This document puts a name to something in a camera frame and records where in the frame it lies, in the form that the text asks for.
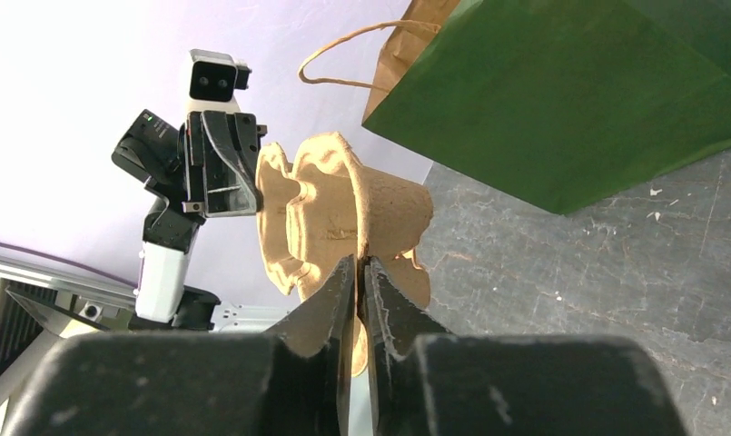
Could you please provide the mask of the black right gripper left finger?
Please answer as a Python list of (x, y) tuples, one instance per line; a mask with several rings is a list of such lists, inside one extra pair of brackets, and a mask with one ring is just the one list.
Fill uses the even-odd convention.
[(7, 435), (344, 435), (356, 259), (259, 333), (100, 332), (55, 345)]

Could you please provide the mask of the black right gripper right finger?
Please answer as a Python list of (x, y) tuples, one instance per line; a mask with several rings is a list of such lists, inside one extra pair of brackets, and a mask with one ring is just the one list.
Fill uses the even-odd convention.
[(378, 435), (683, 435), (657, 364), (611, 335), (461, 335), (362, 272)]

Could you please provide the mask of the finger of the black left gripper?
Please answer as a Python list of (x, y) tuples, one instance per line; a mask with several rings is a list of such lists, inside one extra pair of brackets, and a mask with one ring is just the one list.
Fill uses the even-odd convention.
[(253, 114), (205, 111), (205, 216), (252, 216), (262, 208), (256, 186), (263, 126)]

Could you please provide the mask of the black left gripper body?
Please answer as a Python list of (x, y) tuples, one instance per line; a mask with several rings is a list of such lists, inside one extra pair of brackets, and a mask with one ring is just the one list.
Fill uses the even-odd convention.
[[(183, 159), (184, 187), (186, 191), (183, 210), (187, 213), (198, 213), (206, 217), (204, 214), (204, 132), (201, 120), (203, 112), (188, 114), (185, 130), (181, 132), (179, 138), (179, 152), (182, 154)], [(266, 126), (264, 124), (262, 126), (264, 137), (266, 135)]]

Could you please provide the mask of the single brown cup carrier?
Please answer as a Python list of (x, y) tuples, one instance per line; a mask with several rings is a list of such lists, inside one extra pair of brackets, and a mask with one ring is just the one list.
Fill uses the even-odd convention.
[(420, 308), (430, 304), (430, 278), (417, 247), (434, 207), (421, 184), (364, 165), (337, 132), (301, 143), (289, 161), (277, 143), (258, 154), (256, 215), (269, 280), (302, 301), (314, 295), (340, 258), (376, 256)]

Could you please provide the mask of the green brown paper bag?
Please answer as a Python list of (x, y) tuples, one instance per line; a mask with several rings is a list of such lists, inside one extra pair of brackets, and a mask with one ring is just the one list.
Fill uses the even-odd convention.
[(370, 132), (566, 214), (731, 148), (731, 1), (414, 1)]

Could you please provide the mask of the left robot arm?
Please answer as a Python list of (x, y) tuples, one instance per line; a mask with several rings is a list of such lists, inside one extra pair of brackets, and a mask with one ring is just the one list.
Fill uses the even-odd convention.
[(174, 127), (144, 110), (115, 146), (113, 163), (156, 198), (143, 220), (131, 330), (212, 329), (220, 299), (184, 283), (193, 247), (207, 220), (262, 209), (255, 178), (266, 133), (253, 114), (193, 111)]

